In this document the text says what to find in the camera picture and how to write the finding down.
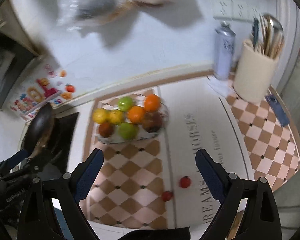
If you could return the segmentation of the orange tangerine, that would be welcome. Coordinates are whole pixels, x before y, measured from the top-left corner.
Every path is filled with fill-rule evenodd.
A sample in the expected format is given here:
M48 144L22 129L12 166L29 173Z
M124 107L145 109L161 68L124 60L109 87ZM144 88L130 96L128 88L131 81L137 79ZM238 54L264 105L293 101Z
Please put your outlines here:
M145 109L141 106L133 106L127 114L128 119L133 124L140 124L145 116Z

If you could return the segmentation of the checkered table mat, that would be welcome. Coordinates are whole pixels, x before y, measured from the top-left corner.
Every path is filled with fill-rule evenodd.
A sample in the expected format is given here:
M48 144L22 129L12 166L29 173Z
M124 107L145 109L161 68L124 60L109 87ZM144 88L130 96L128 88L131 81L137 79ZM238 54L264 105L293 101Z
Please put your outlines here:
M169 121L152 139L103 144L88 128L86 148L101 148L104 165L81 207L88 220L129 229L207 226L219 202L197 170L201 148L228 172L267 179L273 191L300 170L300 137L293 125L281 127L266 100L248 103L231 93L222 97L205 76L130 93L143 105L149 94L161 98ZM190 177L189 188L179 180ZM161 194L173 192L164 202Z

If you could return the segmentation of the utensils in holder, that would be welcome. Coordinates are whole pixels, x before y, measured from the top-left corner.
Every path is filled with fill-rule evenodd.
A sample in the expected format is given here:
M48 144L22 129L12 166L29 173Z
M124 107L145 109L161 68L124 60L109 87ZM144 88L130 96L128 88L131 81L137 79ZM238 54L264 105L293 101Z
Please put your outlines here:
M271 14L260 14L254 18L251 42L254 52L277 59L285 45L282 24Z

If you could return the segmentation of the green apple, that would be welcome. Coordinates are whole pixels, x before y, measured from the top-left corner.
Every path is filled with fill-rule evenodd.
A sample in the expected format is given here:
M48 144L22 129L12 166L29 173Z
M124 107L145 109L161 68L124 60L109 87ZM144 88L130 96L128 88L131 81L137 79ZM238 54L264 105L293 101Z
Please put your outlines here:
M128 122L123 122L119 125L118 128L118 133L120 137L124 140L132 140L135 139L139 131L138 126L128 123Z
M117 103L119 110L123 112L129 111L134 105L135 102L130 96L122 97Z

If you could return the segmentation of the black induction cooktop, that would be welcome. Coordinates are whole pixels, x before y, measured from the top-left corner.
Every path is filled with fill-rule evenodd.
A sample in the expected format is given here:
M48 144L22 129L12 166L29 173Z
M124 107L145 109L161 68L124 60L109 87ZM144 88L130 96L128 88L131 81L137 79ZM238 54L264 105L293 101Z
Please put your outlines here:
M55 118L53 128L45 132L36 143L27 165L35 171L44 171L48 166L54 172L65 173L78 116L76 112Z

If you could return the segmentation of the bright orange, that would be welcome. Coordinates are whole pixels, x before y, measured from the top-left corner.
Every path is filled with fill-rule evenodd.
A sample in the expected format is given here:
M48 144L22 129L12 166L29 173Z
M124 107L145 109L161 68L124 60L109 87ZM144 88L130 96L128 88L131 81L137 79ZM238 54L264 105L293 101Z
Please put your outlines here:
M144 109L147 112L155 112L161 106L161 98L155 94L149 94L144 101Z

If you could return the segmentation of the patterned glass fruit plate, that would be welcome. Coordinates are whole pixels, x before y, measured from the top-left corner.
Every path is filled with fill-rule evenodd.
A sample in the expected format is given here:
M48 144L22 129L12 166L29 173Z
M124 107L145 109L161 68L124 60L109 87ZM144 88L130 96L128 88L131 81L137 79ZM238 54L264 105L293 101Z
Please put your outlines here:
M95 123L96 131L94 135L98 141L103 144L120 144L130 141L152 139L160 134L169 121L169 112L165 104L161 103L158 114L160 115L161 126L159 128L151 128L151 132L144 129L142 124L134 125L129 119L126 119L125 123L129 125L124 125L123 129L121 129L121 124L116 125L113 133L109 137L102 137L99 133L100 125Z

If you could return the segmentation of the cream utensil holder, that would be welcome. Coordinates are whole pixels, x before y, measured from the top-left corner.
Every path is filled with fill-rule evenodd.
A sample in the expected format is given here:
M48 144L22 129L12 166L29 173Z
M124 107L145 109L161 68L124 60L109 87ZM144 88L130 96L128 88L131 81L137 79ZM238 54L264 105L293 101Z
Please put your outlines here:
M250 40L244 40L233 82L235 92L243 100L259 103L264 99L277 69L279 58L258 53Z

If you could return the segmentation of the small red tomato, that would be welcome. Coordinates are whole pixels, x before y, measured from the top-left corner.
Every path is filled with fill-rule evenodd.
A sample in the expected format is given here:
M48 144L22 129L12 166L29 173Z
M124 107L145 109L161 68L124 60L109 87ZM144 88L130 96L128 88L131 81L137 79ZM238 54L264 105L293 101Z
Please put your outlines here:
M171 192L171 191L164 191L161 194L161 198L162 198L162 200L164 202L168 202L168 201L170 201L173 198L173 192Z
M179 180L179 186L182 189L189 188L191 186L191 183L192 183L192 181L191 181L190 177L188 177L188 176L184 176Z

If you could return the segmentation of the black frying pan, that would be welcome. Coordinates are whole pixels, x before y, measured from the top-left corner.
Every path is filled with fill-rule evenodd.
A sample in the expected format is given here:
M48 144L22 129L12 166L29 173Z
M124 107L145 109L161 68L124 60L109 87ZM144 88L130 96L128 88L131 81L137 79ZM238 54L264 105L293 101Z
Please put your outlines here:
M23 147L32 159L46 147L55 124L55 115L49 102L43 105L31 121L24 137Z

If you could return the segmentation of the dark brown-orange fruit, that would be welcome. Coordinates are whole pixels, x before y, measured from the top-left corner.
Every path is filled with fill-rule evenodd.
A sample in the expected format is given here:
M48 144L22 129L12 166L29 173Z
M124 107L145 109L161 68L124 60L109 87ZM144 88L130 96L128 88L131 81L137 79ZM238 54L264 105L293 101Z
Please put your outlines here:
M110 137L115 131L115 126L109 122L104 122L100 124L98 128L98 133L103 138Z

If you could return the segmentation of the brown-yellow mottled fruit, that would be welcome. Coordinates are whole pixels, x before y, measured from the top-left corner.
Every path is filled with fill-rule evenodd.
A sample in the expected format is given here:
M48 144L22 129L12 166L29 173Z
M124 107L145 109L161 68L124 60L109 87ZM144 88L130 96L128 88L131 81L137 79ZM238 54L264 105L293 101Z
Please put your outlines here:
M163 124L162 117L158 112L146 112L142 121L143 129L148 133L157 132Z

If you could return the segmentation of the white wall socket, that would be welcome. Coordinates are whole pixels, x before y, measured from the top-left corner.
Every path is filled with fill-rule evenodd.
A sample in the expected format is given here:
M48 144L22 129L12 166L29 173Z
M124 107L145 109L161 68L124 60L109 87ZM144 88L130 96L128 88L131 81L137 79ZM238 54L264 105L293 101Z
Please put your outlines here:
M257 6L237 0L213 0L212 11L214 18L239 21L252 21L260 13Z

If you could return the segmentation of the yellow lemon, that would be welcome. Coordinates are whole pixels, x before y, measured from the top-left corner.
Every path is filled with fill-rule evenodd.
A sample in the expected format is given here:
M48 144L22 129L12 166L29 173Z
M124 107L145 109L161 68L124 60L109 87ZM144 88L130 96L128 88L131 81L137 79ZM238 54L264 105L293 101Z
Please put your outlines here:
M97 108L94 110L92 119L93 122L101 125L108 121L109 111L104 108Z

